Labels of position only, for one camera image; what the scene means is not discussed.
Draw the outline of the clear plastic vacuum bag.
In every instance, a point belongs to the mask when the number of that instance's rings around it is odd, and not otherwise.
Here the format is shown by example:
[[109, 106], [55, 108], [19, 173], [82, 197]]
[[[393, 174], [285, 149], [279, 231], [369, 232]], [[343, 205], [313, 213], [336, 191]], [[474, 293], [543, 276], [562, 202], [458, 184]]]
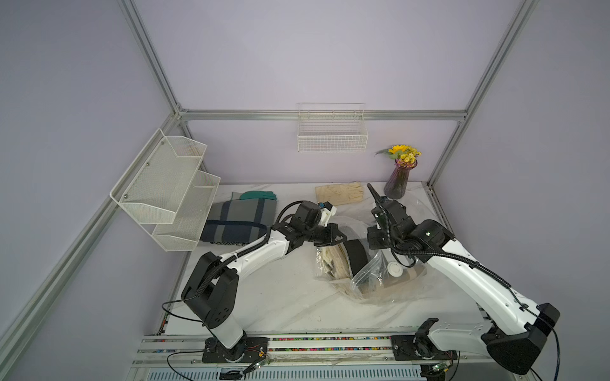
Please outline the clear plastic vacuum bag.
[[[332, 220], [332, 222], [335, 222], [338, 224], [338, 227], [340, 228], [340, 230], [347, 236], [347, 241], [361, 240], [363, 242], [363, 244], [365, 245], [365, 247], [367, 247], [368, 252], [369, 252], [369, 262], [355, 277], [355, 280], [357, 280], [357, 290], [359, 290], [362, 293], [362, 298], [358, 299], [358, 300], [352, 300], [351, 298], [348, 298], [348, 299], [350, 299], [351, 301], [356, 302], [356, 303], [384, 305], [384, 304], [390, 304], [390, 303], [403, 302], [403, 301], [407, 301], [410, 299], [418, 299], [418, 298], [422, 297], [422, 295], [425, 295], [429, 289], [431, 289], [430, 283], [435, 281], [435, 277], [436, 277], [435, 271], [428, 270], [424, 264], [417, 263], [417, 264], [421, 264], [422, 266], [424, 266], [427, 269], [427, 274], [425, 274], [425, 276], [423, 278], [419, 279], [419, 282], [416, 284], [416, 288], [414, 288], [412, 290], [411, 294], [405, 295], [402, 298], [399, 297], [399, 298], [394, 298], [394, 299], [390, 299], [390, 300], [382, 300], [382, 301], [376, 301], [376, 300], [369, 299], [367, 297], [367, 293], [368, 293], [368, 289], [369, 289], [369, 277], [372, 274], [377, 274], [379, 271], [381, 271], [382, 268], [387, 267], [388, 262], [391, 262], [391, 261], [398, 262], [403, 267], [408, 268], [407, 265], [410, 263], [410, 260], [405, 259], [403, 257], [401, 257], [399, 259], [395, 259], [392, 256], [391, 252], [389, 252], [389, 250], [387, 250], [387, 249], [373, 250], [373, 249], [369, 248], [369, 245], [367, 242], [367, 230], [370, 226], [376, 225], [376, 222], [374, 221], [373, 216], [369, 212], [349, 213], [347, 215], [339, 214], [337, 216], [332, 217], [331, 220]], [[316, 270], [317, 270], [317, 264], [316, 264], [316, 259], [315, 259], [315, 275], [316, 275]]]

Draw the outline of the dark grey garment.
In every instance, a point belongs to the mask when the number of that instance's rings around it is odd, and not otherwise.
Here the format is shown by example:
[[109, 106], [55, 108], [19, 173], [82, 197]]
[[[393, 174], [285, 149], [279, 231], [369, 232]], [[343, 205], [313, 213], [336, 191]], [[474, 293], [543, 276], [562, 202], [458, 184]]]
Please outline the dark grey garment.
[[277, 201], [268, 198], [233, 199], [214, 203], [200, 241], [246, 245], [265, 236], [276, 220]]

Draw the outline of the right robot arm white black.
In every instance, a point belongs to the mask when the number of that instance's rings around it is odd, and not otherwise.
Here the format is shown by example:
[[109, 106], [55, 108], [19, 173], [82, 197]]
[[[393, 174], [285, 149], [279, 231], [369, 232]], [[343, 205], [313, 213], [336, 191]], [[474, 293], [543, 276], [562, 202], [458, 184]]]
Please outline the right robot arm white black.
[[375, 202], [371, 213], [376, 221], [368, 230], [370, 247], [440, 272], [475, 301], [485, 318], [482, 327], [470, 328], [429, 317], [408, 348], [427, 360], [442, 352], [479, 354], [515, 375], [529, 373], [549, 336], [558, 336], [554, 327], [559, 310], [521, 295], [476, 260], [441, 223], [427, 219], [417, 224], [403, 204], [379, 195], [371, 184], [367, 187]]

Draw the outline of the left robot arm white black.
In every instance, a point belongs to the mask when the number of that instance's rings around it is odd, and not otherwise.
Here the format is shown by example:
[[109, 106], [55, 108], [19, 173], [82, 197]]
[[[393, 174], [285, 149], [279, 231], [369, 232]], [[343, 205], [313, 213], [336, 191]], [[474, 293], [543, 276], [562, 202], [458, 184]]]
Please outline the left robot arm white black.
[[347, 241], [338, 225], [330, 221], [336, 212], [329, 202], [290, 203], [265, 235], [253, 243], [221, 256], [212, 252], [202, 255], [180, 301], [225, 349], [244, 351], [247, 334], [233, 316], [241, 281], [307, 242], [328, 247]]

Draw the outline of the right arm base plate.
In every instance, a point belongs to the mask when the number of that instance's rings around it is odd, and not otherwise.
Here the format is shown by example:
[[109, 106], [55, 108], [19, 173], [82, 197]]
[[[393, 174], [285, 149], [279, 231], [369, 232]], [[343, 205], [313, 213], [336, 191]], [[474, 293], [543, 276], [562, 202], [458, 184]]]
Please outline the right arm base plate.
[[392, 353], [397, 361], [456, 360], [457, 351], [442, 351], [427, 338], [416, 335], [390, 336]]

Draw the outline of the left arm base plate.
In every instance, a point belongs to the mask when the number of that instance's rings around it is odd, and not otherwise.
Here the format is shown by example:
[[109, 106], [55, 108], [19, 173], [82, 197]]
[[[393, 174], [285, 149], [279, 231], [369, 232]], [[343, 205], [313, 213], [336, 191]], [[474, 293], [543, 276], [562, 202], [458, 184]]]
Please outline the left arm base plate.
[[268, 338], [244, 336], [234, 347], [227, 348], [217, 338], [205, 341], [202, 362], [204, 364], [253, 363], [266, 356]]

